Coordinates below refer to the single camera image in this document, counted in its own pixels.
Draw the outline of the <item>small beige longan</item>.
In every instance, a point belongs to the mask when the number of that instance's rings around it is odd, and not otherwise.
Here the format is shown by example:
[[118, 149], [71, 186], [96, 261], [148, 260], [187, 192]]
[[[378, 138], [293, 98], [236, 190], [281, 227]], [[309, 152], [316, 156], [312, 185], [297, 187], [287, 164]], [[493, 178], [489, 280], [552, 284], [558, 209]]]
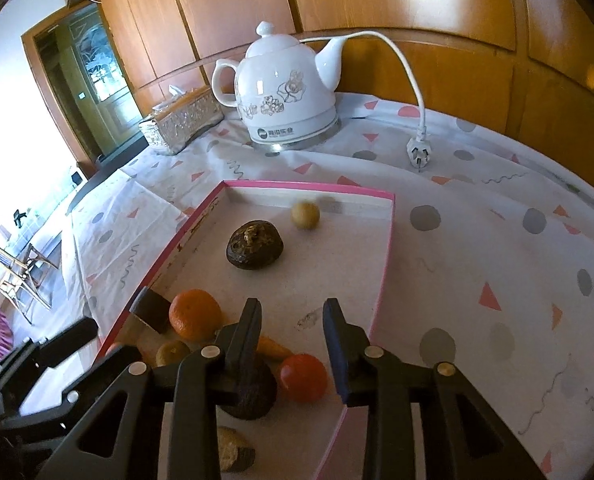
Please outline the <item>small beige longan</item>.
[[314, 230], [320, 222], [320, 208], [307, 200], [295, 203], [290, 215], [292, 223], [300, 230]]
[[192, 350], [182, 340], [171, 340], [162, 344], [156, 352], [156, 367], [181, 363]]

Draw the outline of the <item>wooden glass door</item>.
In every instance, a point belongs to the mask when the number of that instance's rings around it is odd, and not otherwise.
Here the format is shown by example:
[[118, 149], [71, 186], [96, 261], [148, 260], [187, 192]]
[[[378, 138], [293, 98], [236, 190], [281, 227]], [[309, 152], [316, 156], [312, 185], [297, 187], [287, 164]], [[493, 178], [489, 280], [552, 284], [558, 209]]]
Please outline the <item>wooden glass door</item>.
[[21, 41], [48, 114], [85, 177], [143, 137], [142, 114], [98, 4], [62, 8]]

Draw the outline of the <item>white patterned tablecloth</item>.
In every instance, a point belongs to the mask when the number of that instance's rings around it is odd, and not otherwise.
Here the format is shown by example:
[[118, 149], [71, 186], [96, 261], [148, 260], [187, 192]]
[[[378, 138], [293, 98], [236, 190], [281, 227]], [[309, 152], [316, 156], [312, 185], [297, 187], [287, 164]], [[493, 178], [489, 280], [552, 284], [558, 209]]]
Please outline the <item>white patterned tablecloth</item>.
[[408, 107], [340, 99], [340, 130], [306, 151], [253, 148], [235, 116], [184, 151], [142, 151], [94, 188], [62, 234], [68, 300], [110, 346], [145, 276], [225, 181], [340, 184], [391, 193], [382, 299], [362, 327], [430, 370], [454, 363], [536, 471], [581, 479], [594, 465], [594, 207], [553, 163], [498, 135], [429, 116], [431, 160], [408, 161]]

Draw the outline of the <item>large orange mandarin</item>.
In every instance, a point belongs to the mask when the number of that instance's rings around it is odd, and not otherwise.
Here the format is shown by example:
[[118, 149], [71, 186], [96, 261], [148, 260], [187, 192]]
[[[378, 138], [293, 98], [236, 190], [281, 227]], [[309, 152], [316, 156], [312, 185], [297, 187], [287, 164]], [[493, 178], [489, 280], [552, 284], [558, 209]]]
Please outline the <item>large orange mandarin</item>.
[[175, 333], [189, 342], [208, 341], [222, 327], [223, 313], [208, 292], [190, 289], [172, 300], [169, 322]]

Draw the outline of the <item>red tomato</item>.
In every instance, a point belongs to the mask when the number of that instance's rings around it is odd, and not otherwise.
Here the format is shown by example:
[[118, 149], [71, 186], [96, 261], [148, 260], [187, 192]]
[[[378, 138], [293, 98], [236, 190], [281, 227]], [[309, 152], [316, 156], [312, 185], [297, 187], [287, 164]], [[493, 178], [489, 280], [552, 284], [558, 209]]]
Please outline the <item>red tomato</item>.
[[311, 404], [326, 393], [327, 372], [315, 356], [299, 353], [280, 363], [278, 381], [291, 401]]

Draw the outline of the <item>dark cylinder piece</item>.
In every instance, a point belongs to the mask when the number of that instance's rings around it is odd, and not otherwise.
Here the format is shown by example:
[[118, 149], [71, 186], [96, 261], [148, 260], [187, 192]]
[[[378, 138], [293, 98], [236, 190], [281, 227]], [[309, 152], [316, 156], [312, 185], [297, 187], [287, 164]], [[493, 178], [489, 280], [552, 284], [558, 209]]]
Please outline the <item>dark cylinder piece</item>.
[[220, 471], [242, 472], [256, 460], [256, 449], [235, 429], [224, 426], [216, 428], [218, 436]]

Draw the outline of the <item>dark round passion fruit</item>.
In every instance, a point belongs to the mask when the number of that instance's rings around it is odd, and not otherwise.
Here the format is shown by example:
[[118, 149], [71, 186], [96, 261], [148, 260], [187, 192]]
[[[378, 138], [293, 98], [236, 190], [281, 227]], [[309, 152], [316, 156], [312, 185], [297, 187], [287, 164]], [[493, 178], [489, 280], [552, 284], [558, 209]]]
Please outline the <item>dark round passion fruit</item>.
[[226, 244], [227, 261], [242, 270], [260, 270], [275, 262], [284, 250], [284, 242], [273, 223], [249, 221], [231, 235]]

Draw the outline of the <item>metal folding chair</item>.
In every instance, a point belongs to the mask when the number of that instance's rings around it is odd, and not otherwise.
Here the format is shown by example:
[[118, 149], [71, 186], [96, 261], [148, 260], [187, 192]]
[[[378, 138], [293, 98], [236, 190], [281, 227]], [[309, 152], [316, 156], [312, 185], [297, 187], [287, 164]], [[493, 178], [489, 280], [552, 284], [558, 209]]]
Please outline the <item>metal folding chair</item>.
[[39, 252], [31, 243], [18, 256], [0, 246], [0, 294], [30, 325], [32, 304], [45, 310], [52, 307], [40, 293], [43, 272], [57, 270], [58, 265]]

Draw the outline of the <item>white ceramic electric kettle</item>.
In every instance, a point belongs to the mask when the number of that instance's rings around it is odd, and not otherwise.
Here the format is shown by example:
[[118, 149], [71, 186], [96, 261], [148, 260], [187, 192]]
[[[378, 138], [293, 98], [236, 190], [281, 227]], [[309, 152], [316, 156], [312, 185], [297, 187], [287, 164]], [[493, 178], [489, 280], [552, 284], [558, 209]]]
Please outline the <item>white ceramic electric kettle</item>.
[[216, 61], [211, 76], [216, 100], [238, 110], [257, 148], [293, 148], [329, 130], [338, 118], [335, 90], [347, 38], [329, 39], [316, 52], [267, 21], [256, 33], [259, 38], [241, 61]]

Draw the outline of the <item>dark brown oval fruit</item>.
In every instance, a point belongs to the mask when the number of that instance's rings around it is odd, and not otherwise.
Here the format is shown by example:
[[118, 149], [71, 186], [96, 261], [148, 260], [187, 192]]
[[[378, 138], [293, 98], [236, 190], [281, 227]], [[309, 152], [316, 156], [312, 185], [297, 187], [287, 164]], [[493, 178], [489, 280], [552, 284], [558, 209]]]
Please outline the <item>dark brown oval fruit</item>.
[[277, 382], [265, 360], [256, 356], [250, 381], [238, 389], [238, 402], [219, 408], [236, 419], [257, 420], [269, 414], [277, 398]]

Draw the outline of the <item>silver embossed tissue box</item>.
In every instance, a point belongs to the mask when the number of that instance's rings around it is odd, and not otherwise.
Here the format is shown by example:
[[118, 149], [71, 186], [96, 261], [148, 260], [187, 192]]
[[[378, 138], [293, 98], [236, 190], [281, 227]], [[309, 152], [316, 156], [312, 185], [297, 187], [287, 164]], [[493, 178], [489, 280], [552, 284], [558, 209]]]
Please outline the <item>silver embossed tissue box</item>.
[[140, 132], [160, 155], [176, 155], [208, 129], [222, 122], [220, 103], [210, 87], [190, 92], [170, 86], [172, 96], [140, 121]]

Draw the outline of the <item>pink shallow tray box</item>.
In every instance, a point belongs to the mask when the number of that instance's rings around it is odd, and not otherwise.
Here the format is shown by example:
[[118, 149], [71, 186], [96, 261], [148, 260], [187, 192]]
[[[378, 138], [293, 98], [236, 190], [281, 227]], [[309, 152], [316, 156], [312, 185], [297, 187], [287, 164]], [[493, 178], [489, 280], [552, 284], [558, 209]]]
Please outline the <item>pink shallow tray box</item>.
[[240, 420], [223, 405], [250, 386], [256, 345], [270, 336], [327, 356], [322, 305], [337, 298], [371, 328], [382, 299], [394, 216], [391, 193], [340, 184], [225, 181], [197, 208], [145, 276], [172, 298], [198, 288], [226, 319], [177, 366], [151, 367], [155, 339], [76, 423], [44, 479], [216, 479], [218, 430], [256, 452], [250, 479], [318, 479], [344, 421], [333, 393], [312, 405], [280, 399]]

